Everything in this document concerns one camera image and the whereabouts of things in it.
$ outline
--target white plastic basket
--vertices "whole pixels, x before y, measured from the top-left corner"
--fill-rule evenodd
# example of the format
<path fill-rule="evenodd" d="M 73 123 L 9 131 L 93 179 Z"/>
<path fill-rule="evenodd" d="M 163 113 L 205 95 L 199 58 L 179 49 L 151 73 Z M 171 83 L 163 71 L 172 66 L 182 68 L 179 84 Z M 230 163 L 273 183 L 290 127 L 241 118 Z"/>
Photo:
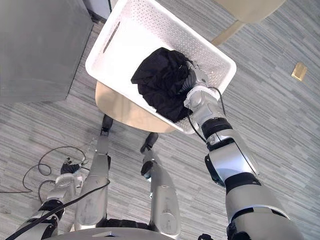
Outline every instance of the white plastic basket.
<path fill-rule="evenodd" d="M 187 134 L 187 119 L 177 123 L 149 106 L 131 78 L 141 62 L 164 47 L 196 61 L 221 93 L 236 73 L 235 62 L 154 0 L 119 0 L 99 34 L 85 68 L 99 82 Z"/>

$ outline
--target chair backrest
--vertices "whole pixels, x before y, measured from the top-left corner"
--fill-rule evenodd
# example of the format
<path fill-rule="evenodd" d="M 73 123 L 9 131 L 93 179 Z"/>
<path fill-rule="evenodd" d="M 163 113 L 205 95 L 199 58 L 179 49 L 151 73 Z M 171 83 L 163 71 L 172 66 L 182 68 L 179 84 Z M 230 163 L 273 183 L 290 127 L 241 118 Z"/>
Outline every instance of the chair backrest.
<path fill-rule="evenodd" d="M 239 21 L 257 23 L 277 10 L 286 0 L 214 0 Z"/>

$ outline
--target black cloth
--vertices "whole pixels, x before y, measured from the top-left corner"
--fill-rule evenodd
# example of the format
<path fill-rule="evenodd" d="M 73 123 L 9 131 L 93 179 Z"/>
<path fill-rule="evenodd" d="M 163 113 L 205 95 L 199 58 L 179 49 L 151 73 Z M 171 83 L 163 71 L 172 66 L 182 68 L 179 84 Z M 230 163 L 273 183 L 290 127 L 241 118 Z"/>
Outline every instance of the black cloth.
<path fill-rule="evenodd" d="M 182 53 L 161 47 L 143 60 L 131 79 L 146 102 L 173 122 L 189 111 L 184 106 L 188 92 L 179 93 L 189 74 L 186 61 L 189 59 Z"/>

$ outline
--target wooden chair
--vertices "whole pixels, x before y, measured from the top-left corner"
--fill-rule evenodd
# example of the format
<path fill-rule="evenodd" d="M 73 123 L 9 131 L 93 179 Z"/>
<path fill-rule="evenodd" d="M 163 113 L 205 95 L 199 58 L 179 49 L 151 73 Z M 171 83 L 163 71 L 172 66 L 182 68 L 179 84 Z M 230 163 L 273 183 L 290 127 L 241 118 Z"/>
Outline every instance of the wooden chair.
<path fill-rule="evenodd" d="M 237 33 L 245 24 L 258 23 L 276 11 L 286 0 L 214 0 L 237 20 L 215 37 L 211 43 L 218 46 Z"/>

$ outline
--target black cable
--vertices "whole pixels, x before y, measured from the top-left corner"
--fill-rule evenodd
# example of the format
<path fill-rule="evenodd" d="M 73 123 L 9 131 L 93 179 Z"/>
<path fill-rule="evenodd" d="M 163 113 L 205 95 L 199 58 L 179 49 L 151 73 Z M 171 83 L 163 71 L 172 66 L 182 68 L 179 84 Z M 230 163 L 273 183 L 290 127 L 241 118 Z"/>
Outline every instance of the black cable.
<path fill-rule="evenodd" d="M 192 129 L 195 131 L 195 133 L 202 139 L 202 141 L 204 141 L 205 143 L 207 142 L 201 135 L 200 133 L 196 130 L 196 128 L 194 127 L 194 125 L 192 124 L 191 122 L 191 119 L 190 119 L 190 110 L 188 111 L 188 116 L 187 116 L 188 120 L 189 120 L 189 123 L 192 127 Z"/>
<path fill-rule="evenodd" d="M 41 199 L 40 190 L 41 190 L 42 185 L 43 185 L 43 184 L 46 184 L 46 183 L 55 184 L 56 181 L 54 181 L 54 180 L 45 180 L 45 181 L 43 181 L 42 183 L 40 183 L 40 185 L 39 185 L 39 187 L 38 187 L 38 198 L 39 198 L 41 204 L 43 204 L 44 202 L 43 202 L 42 199 Z"/>
<path fill-rule="evenodd" d="M 43 164 L 43 163 L 34 165 L 34 166 L 30 167 L 30 168 L 28 169 L 28 171 L 26 171 L 26 173 L 24 174 L 23 179 L 22 179 L 22 185 L 23 185 L 23 187 L 24 187 L 25 189 L 27 189 L 28 191 L 0 191 L 0 194 L 25 194 L 25 193 L 32 193 L 33 190 L 31 190 L 30 188 L 28 188 L 28 187 L 26 186 L 26 184 L 25 184 L 25 178 L 26 178 L 27 174 L 31 171 L 31 169 L 33 169 L 33 168 L 35 168 L 35 167 L 38 167 L 39 165 L 43 165 L 43 166 L 48 167 L 49 170 L 50 170 L 50 172 L 49 172 L 48 175 L 51 174 L 51 167 L 50 167 L 49 165 Z"/>
<path fill-rule="evenodd" d="M 86 196 L 88 196 L 89 194 L 97 191 L 97 190 L 100 190 L 106 186 L 108 186 L 110 184 L 110 181 L 108 180 L 108 182 L 103 185 L 103 186 L 100 186 L 100 187 L 97 187 L 91 191 L 88 191 L 86 194 L 72 200 L 72 201 L 69 201 L 63 205 L 60 205 L 58 207 L 56 207 L 55 209 L 51 210 L 50 212 L 48 212 L 47 214 L 43 215 L 42 217 L 38 218 L 37 220 L 34 220 L 33 222 L 31 222 L 30 224 L 28 224 L 27 226 L 24 226 L 22 228 L 20 228 L 18 231 L 16 231 L 14 234 L 12 234 L 11 236 L 7 237 L 5 240 L 14 240 L 16 239 L 17 237 L 19 237 L 21 234 L 23 234 L 24 232 L 28 231 L 29 229 L 33 228 L 34 226 L 36 226 L 37 224 L 43 222 L 44 220 L 46 220 L 48 217 L 50 217 L 51 215 L 61 211 L 62 209 L 72 205 L 72 204 L 75 204 L 76 202 L 80 201 L 81 199 L 85 198 Z"/>
<path fill-rule="evenodd" d="M 216 90 L 216 91 L 219 93 L 220 99 L 221 99 L 221 105 L 222 105 L 223 114 L 224 114 L 225 116 L 227 116 L 227 115 L 226 115 L 226 110 L 225 110 L 224 100 L 223 100 L 223 98 L 222 98 L 222 94 L 221 94 L 220 90 L 219 90 L 217 87 L 215 87 L 215 86 L 209 86 L 208 88 L 209 88 L 209 89 L 214 89 L 214 90 Z M 189 123 L 190 123 L 192 129 L 194 130 L 194 132 L 201 138 L 202 141 L 204 141 L 204 142 L 206 143 L 207 141 L 200 135 L 200 133 L 196 130 L 196 128 L 194 127 L 194 125 L 193 125 L 192 122 L 191 122 L 191 119 L 190 119 L 190 110 L 188 111 L 187 118 L 188 118 Z"/>
<path fill-rule="evenodd" d="M 41 163 L 41 161 L 42 161 L 42 159 L 44 159 L 44 157 L 45 156 L 47 156 L 49 153 L 51 153 L 51 152 L 53 152 L 53 151 L 56 151 L 56 150 L 58 150 L 58 149 L 76 149 L 76 150 L 78 150 L 78 151 L 80 151 L 81 153 L 82 153 L 82 155 L 83 155 L 83 161 L 86 161 L 86 155 L 85 155 L 85 153 L 80 149 L 80 148 L 78 148 L 78 147 L 76 147 L 76 146 L 59 146 L 59 147 L 56 147 L 56 148 L 54 148 L 54 149 L 51 149 L 50 151 L 47 151 L 44 155 L 42 155 L 42 157 L 40 158 L 40 160 L 39 160 L 39 162 L 38 162 L 38 171 L 42 174 L 42 175 L 44 175 L 44 176 L 48 176 L 48 175 L 50 175 L 51 174 L 51 167 L 49 167 L 49 169 L 50 169 L 50 174 L 45 174 L 45 173 L 43 173 L 43 171 L 40 169 L 40 163 Z"/>
<path fill-rule="evenodd" d="M 66 148 L 69 148 L 69 149 L 76 149 L 78 151 L 80 151 L 83 155 L 83 162 L 86 161 L 87 157 L 85 155 L 85 153 L 78 147 L 75 147 L 75 146 L 59 146 L 59 147 L 56 147 L 56 148 L 53 148 L 51 149 L 50 151 L 47 151 L 44 155 L 42 155 L 42 157 L 40 158 L 39 162 L 37 165 L 34 165 L 32 167 L 30 167 L 26 173 L 24 174 L 23 176 L 23 179 L 22 179 L 22 185 L 25 189 L 27 189 L 27 191 L 0 191 L 0 194 L 26 194 L 26 193 L 32 193 L 33 190 L 31 190 L 30 188 L 28 188 L 25 184 L 25 178 L 27 176 L 27 174 L 35 167 L 38 168 L 38 171 L 40 172 L 40 174 L 42 174 L 43 176 L 49 176 L 51 173 L 52 173 L 52 169 L 49 165 L 47 164 L 44 164 L 44 163 L 41 163 L 41 161 L 44 159 L 45 156 L 47 156 L 49 153 L 55 151 L 55 150 L 58 150 L 58 149 L 66 149 Z M 48 169 L 49 169 L 49 173 L 45 173 L 43 172 L 41 169 L 40 169 L 40 166 L 46 166 Z M 41 189 L 41 186 L 45 183 L 45 182 L 42 182 L 40 183 L 39 187 L 38 187 L 38 197 L 40 196 L 40 189 Z"/>
<path fill-rule="evenodd" d="M 227 116 L 227 115 L 226 115 L 226 110 L 225 110 L 224 100 L 223 100 L 223 98 L 222 98 L 222 94 L 221 94 L 220 90 L 219 90 L 217 87 L 215 87 L 215 86 L 209 86 L 208 89 L 214 89 L 214 90 L 216 90 L 216 91 L 219 93 L 220 99 L 221 99 L 221 105 L 222 105 L 223 114 L 224 114 L 225 116 Z"/>

